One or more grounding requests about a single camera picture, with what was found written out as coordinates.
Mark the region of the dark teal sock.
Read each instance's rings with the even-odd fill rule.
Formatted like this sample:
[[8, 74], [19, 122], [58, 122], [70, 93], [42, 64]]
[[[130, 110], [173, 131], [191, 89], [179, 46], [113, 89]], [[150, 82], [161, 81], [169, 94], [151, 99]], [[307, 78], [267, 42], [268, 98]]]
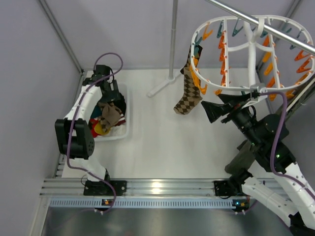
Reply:
[[102, 115], [102, 108], [99, 106], [95, 106], [90, 116], [90, 119], [98, 119], [101, 115]]

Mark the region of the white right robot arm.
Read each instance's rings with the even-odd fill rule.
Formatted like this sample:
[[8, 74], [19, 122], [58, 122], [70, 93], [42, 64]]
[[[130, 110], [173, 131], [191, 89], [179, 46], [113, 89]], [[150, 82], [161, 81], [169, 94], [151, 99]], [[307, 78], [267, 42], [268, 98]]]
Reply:
[[289, 228], [294, 236], [315, 234], [315, 191], [303, 176], [296, 158], [283, 144], [282, 138], [289, 134], [285, 127], [287, 98], [282, 92], [282, 113], [269, 114], [256, 119], [246, 104], [251, 98], [260, 98], [263, 93], [251, 92], [244, 95], [220, 94], [222, 104], [202, 101], [209, 122], [225, 117], [222, 123], [232, 121], [252, 146], [254, 161], [282, 187], [288, 198], [262, 184], [249, 172], [240, 168], [226, 181], [231, 195], [247, 195], [255, 198]]

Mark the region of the beige brown argyle sock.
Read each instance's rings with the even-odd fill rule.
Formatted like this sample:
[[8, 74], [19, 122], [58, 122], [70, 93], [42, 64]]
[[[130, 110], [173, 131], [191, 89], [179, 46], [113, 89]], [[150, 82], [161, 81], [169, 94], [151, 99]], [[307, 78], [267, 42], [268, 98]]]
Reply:
[[98, 121], [103, 133], [108, 133], [112, 127], [112, 125], [103, 117], [98, 117]]

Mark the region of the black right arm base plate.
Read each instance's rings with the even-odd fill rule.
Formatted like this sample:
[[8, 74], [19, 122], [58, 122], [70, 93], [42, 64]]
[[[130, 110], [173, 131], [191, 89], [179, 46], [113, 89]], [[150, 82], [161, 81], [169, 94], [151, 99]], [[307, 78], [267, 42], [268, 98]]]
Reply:
[[214, 190], [217, 197], [248, 196], [240, 183], [231, 180], [215, 180]]

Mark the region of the tan maroon striped sock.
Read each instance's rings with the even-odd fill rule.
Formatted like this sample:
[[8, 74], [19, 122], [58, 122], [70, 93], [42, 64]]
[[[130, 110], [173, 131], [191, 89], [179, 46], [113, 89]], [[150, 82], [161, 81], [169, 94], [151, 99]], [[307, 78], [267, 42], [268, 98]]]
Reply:
[[102, 108], [101, 117], [105, 118], [112, 127], [126, 123], [124, 114], [113, 103], [99, 103], [98, 105]]

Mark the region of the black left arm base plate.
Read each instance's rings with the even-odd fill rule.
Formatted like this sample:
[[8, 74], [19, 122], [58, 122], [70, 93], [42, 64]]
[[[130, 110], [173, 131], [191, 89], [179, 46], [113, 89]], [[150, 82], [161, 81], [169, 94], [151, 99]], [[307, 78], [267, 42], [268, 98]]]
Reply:
[[[115, 190], [117, 196], [122, 196], [126, 192], [127, 181], [111, 180], [109, 183]], [[84, 186], [84, 196], [114, 196], [114, 191], [104, 182], [87, 180]]]

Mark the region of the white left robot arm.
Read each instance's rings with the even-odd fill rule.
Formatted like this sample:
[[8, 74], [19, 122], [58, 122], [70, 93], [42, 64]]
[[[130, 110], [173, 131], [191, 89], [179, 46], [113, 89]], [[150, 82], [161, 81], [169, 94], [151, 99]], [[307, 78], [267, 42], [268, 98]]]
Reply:
[[123, 111], [115, 105], [121, 94], [113, 70], [96, 65], [82, 83], [79, 97], [69, 113], [55, 122], [58, 148], [71, 170], [85, 172], [86, 189], [106, 193], [113, 189], [105, 167], [93, 159], [95, 138], [119, 125]]

